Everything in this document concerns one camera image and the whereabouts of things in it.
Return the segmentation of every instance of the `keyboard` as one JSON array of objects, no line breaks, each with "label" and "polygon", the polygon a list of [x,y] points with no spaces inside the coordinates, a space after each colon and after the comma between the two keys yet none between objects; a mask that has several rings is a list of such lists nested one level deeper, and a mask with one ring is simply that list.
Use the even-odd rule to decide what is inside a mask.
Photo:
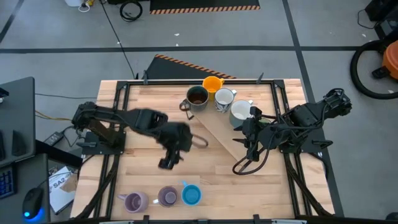
[{"label": "keyboard", "polygon": [[0,199],[14,195],[17,192],[15,177],[12,165],[0,168]]}]

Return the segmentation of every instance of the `blue light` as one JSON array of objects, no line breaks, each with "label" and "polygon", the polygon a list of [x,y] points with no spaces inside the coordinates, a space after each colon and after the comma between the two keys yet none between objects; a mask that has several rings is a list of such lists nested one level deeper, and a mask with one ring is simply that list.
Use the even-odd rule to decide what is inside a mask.
[{"label": "blue light", "polygon": [[30,218],[30,219],[25,218],[24,220],[26,222],[30,222],[30,223],[41,223],[40,221],[42,221],[43,217],[44,217],[44,209],[40,208],[38,214],[35,217]]}]

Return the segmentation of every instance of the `mug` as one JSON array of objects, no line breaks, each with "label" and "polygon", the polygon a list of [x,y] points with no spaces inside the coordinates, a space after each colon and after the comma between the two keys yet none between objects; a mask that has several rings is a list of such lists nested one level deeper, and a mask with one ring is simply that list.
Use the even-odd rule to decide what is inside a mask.
[{"label": "mug", "polygon": [[216,92],[215,102],[218,112],[225,113],[229,110],[236,96],[236,90],[221,88]]},{"label": "mug", "polygon": [[243,124],[246,118],[250,118],[250,107],[253,104],[252,100],[238,100],[232,104],[231,112],[229,114],[229,122],[234,128],[239,127]]},{"label": "mug", "polygon": [[201,190],[194,184],[187,184],[185,181],[182,182],[184,188],[181,192],[181,199],[185,205],[194,206],[199,204],[201,200]]},{"label": "mug", "polygon": [[224,79],[214,76],[207,77],[203,80],[202,86],[209,92],[209,99],[214,100],[216,92],[223,86]]},{"label": "mug", "polygon": [[194,86],[187,92],[187,97],[180,103],[181,111],[201,111],[206,108],[209,100],[209,93],[202,86]]},{"label": "mug", "polygon": [[124,200],[124,208],[129,213],[143,212],[148,207],[148,196],[143,192],[133,192],[129,195],[121,194],[118,198]]},{"label": "mug", "polygon": [[166,186],[162,188],[157,194],[157,199],[154,203],[159,203],[161,206],[169,208],[177,201],[177,190],[174,187]]}]

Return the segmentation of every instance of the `concrete floor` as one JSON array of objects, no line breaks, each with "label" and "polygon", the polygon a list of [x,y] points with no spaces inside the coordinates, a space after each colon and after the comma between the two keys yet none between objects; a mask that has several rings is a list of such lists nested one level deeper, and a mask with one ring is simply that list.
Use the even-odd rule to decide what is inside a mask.
[{"label": "concrete floor", "polygon": [[[121,52],[1,54],[3,49],[119,47],[99,4],[90,12],[80,13],[63,0],[0,1],[0,30],[19,1],[23,2],[22,7],[4,38],[0,35],[0,83],[32,76],[37,93],[95,97],[101,80],[132,78]],[[299,44],[359,46],[377,39],[373,30],[356,23],[357,12],[369,1],[288,0]],[[238,78],[257,78],[262,72],[264,78],[302,78],[296,52],[282,50],[294,46],[283,3],[286,1],[260,0],[260,11],[149,15],[149,3],[143,2],[141,19],[132,23],[121,20],[116,6],[105,7],[124,47],[146,50],[127,53],[134,72],[142,74],[155,54],[164,54]],[[361,20],[371,25],[365,14]],[[156,47],[176,44],[281,46],[281,51],[156,51]],[[335,142],[329,152],[345,216],[384,219],[398,208],[398,151],[394,139],[397,100],[373,100],[354,89],[348,70],[352,54],[304,51],[303,62],[316,100],[329,89],[342,87],[353,102],[349,116],[326,121],[324,127],[326,138]],[[380,61],[374,52],[364,54],[359,64],[363,82],[381,93],[398,91],[398,85],[390,80],[375,82],[369,77]],[[37,96],[36,109],[50,116],[70,118],[78,104],[85,101]],[[37,119],[37,139],[44,140],[68,125]],[[76,137],[72,131],[68,135],[71,139]],[[65,142],[58,147],[70,150]],[[69,212],[65,210],[52,218],[66,219]]]}]

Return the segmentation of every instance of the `striped warning tape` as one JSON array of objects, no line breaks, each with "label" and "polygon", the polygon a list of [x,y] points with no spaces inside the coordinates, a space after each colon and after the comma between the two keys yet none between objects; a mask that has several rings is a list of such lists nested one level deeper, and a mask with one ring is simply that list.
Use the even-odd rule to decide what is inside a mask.
[{"label": "striped warning tape", "polygon": [[225,6],[225,7],[201,7],[188,9],[158,9],[152,10],[151,14],[176,14],[190,12],[224,12],[224,11],[243,11],[243,10],[259,10],[260,6]]},{"label": "striped warning tape", "polygon": [[208,72],[209,74],[212,74],[212,75],[220,77],[220,78],[229,78],[229,79],[236,78],[236,77],[233,77],[231,75],[227,75],[227,74],[224,74],[222,72],[217,72],[217,71],[214,71],[212,69],[208,69],[208,68],[205,68],[205,67],[202,67],[202,66],[199,66],[199,65],[194,65],[194,64],[189,63],[189,62],[183,62],[181,60],[177,60],[177,59],[174,59],[172,57],[168,57],[166,55],[157,54],[157,55],[155,55],[155,57],[162,58],[164,60],[169,60],[169,61],[174,62],[174,63],[179,63],[181,65],[189,66],[191,68],[195,68],[195,69],[198,69],[198,70],[201,70],[201,71],[204,71],[204,72]]}]

